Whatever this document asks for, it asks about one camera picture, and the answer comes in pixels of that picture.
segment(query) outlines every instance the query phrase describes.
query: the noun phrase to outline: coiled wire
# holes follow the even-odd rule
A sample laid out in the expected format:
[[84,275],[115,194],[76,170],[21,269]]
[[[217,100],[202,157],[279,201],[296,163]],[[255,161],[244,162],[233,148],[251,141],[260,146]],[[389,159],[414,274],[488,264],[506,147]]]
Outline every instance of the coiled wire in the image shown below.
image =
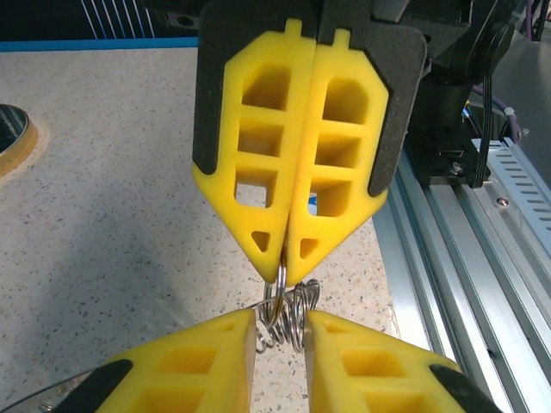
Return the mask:
[[314,310],[319,300],[319,282],[309,280],[298,283],[292,290],[285,291],[287,268],[282,255],[273,286],[264,286],[264,300],[251,305],[257,310],[257,353],[276,344],[290,343],[294,351],[302,353],[304,349],[304,325],[306,312]]

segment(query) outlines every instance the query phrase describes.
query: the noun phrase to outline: purple cable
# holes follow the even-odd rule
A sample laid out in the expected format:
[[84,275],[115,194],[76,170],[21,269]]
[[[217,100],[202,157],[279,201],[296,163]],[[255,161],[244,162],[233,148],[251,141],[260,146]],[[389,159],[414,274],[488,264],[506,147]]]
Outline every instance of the purple cable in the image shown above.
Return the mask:
[[526,17],[524,18],[526,39],[530,41],[532,41],[532,1],[526,0]]
[[[473,86],[473,92],[477,95],[483,96],[484,91],[480,86]],[[493,104],[496,105],[496,107],[505,113],[505,110],[509,107],[509,105],[505,102],[503,102],[501,99],[497,98],[496,96],[492,97]],[[523,131],[521,130],[520,126],[518,125],[517,117],[514,114],[505,114],[507,116],[507,120],[509,121],[509,125],[511,125],[511,129],[513,131],[514,136],[511,136],[512,141],[517,144],[520,142],[520,138],[523,135]]]

